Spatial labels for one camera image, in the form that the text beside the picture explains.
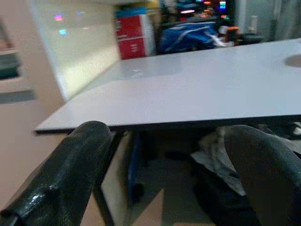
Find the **floor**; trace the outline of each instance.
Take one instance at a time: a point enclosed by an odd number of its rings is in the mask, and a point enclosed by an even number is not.
[[[199,206],[192,188],[195,184],[186,163],[154,160],[140,171],[138,183],[144,185],[145,195],[129,212],[127,225],[142,225],[155,219],[153,226],[188,225],[214,226]]]
[[[189,165],[164,157],[168,151],[193,152],[191,134],[161,131],[155,136],[159,159],[141,167],[137,183],[143,184],[144,196],[130,206],[126,225],[214,226],[192,192],[195,179]]]

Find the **desk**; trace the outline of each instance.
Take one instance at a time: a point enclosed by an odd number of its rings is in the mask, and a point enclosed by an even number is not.
[[[93,120],[115,131],[298,121],[296,55],[300,39],[120,61],[36,132]]]

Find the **table leg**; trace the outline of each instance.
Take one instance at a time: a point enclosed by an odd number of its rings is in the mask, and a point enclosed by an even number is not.
[[[93,194],[94,194],[95,200],[97,202],[98,209],[99,209],[99,211],[100,211],[100,213],[103,217],[103,220],[104,220],[106,226],[113,226],[114,221],[113,221],[113,217],[110,213],[108,204],[107,204],[107,202],[105,200],[105,197],[103,195],[101,185],[103,183],[103,179],[104,179],[105,175],[107,174],[108,168],[111,164],[113,156],[114,156],[114,154],[115,154],[115,152],[116,152],[116,150],[117,150],[117,148],[120,144],[120,141],[121,141],[122,137],[123,137],[123,132],[116,133],[116,135],[114,136],[114,138],[111,142],[111,145],[110,145],[111,158],[106,163],[107,165],[105,166],[105,170],[103,172],[100,172],[100,174],[99,174],[99,176],[96,180],[94,189],[93,189]]]

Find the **white wall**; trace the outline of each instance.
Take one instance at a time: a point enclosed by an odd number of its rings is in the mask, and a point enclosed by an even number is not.
[[[32,0],[31,9],[56,79],[68,100],[119,60],[115,9],[99,3],[47,2],[50,1]],[[55,15],[62,15],[62,21],[56,21]]]

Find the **shelf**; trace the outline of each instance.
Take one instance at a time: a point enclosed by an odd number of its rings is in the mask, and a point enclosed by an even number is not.
[[[32,90],[32,85],[26,78],[26,72],[22,66],[18,68],[19,77],[0,80],[0,93],[15,93]]]
[[[0,51],[0,56],[14,54],[14,53],[17,53],[17,50],[12,48],[12,49],[8,49],[8,50]]]

